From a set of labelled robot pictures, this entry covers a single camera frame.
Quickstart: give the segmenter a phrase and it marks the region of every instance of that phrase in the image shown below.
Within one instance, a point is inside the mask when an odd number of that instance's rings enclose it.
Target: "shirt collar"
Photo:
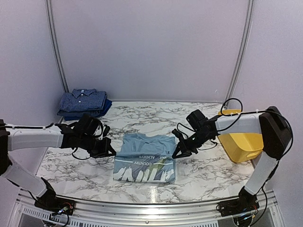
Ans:
[[[96,89],[74,89],[72,91],[72,94],[78,98],[81,94],[85,94],[86,96],[89,96],[91,93],[96,92]]]

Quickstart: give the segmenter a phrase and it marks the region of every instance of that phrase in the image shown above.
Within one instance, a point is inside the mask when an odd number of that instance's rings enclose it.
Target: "white wall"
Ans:
[[[54,0],[70,90],[114,100],[224,101],[247,0]]]
[[[57,121],[62,95],[42,0],[0,2],[0,118],[6,123],[46,125]],[[35,171],[44,148],[10,154]],[[7,226],[18,188],[0,177],[0,220]]]
[[[287,227],[303,223],[303,1],[255,1],[248,47],[234,97],[244,110],[276,105],[294,146],[270,181]]]

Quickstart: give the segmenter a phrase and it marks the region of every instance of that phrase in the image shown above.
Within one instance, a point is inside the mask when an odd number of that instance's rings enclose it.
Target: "metal frame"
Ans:
[[[273,191],[267,191],[267,197],[268,209],[271,211],[275,226],[284,227]],[[207,226],[206,224],[208,224],[210,227],[212,227],[211,225],[216,227],[215,224],[218,220],[231,218],[231,216],[221,217],[220,213],[216,210],[218,202],[230,198],[177,204],[127,204],[87,201],[73,198],[76,201],[76,206],[73,216],[70,217],[70,224],[68,226],[199,227],[203,225]],[[260,203],[259,210],[262,212],[266,202],[264,194],[260,193],[258,195],[258,200]],[[41,217],[44,220],[48,220],[51,212],[35,207],[34,202],[35,201],[30,197],[29,193],[21,189],[8,226],[19,226],[22,214],[27,214],[36,218]]]
[[[55,30],[55,24],[54,24],[54,20],[53,20],[52,0],[45,0],[45,4],[46,4],[48,25],[49,25],[49,30],[50,30],[50,35],[51,35],[51,40],[52,40],[52,45],[53,45],[53,51],[55,54],[55,60],[57,63],[61,84],[64,89],[64,92],[69,92],[69,88],[67,85],[67,81],[66,81],[66,77],[65,77],[61,57],[60,57],[57,35],[56,35],[56,30]]]
[[[237,83],[237,80],[238,80],[238,77],[239,77],[239,74],[240,74],[241,65],[242,65],[242,62],[243,62],[243,57],[244,57],[245,50],[246,50],[246,47],[247,47],[247,43],[248,43],[248,40],[249,40],[250,29],[251,29],[251,24],[252,24],[252,16],[253,16],[253,11],[254,11],[254,1],[255,0],[249,0],[248,1],[246,21],[245,21],[242,41],[241,41],[241,45],[240,45],[239,55],[238,55],[238,58],[237,58],[235,69],[234,69],[233,75],[232,75],[232,80],[231,80],[230,86],[228,88],[225,100],[232,97],[233,92],[236,88],[236,83]]]

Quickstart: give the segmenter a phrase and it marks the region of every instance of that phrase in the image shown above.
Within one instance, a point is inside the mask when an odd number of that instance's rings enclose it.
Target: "folded shirt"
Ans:
[[[74,89],[72,93],[62,95],[59,110],[65,112],[83,112],[102,110],[107,94],[96,89]]]
[[[102,110],[83,111],[83,112],[64,112],[62,110],[59,110],[57,115],[64,116],[64,119],[66,121],[79,120],[84,114],[88,114],[92,117],[102,117],[108,112],[111,106],[112,106],[112,101],[107,99],[105,101],[105,105]]]
[[[112,101],[106,99],[104,102],[103,109],[99,110],[88,110],[88,111],[73,111],[73,112],[67,112],[63,110],[59,110],[57,115],[58,116],[64,116],[64,117],[82,117],[84,114],[88,114],[92,117],[97,117],[103,114],[103,116],[106,114],[106,112],[109,110],[109,108],[112,105]]]
[[[114,180],[134,182],[172,182],[176,163],[171,157],[176,148],[174,137],[126,134],[117,152]]]

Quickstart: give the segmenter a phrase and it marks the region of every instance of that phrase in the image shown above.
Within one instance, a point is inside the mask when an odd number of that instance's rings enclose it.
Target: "white marble surface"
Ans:
[[[186,117],[192,111],[200,109],[212,117],[220,107],[205,103],[114,102],[101,120],[111,127],[109,137],[119,151],[125,133],[173,136],[171,131],[178,122],[188,126]],[[212,146],[207,142],[202,148]],[[251,162],[231,162],[219,144],[177,159],[174,183],[122,182],[113,180],[113,157],[79,161],[71,152],[49,148],[37,175],[47,179],[60,195],[96,201],[173,203],[223,198],[237,195],[253,172]],[[88,154],[80,149],[76,155],[84,158]]]

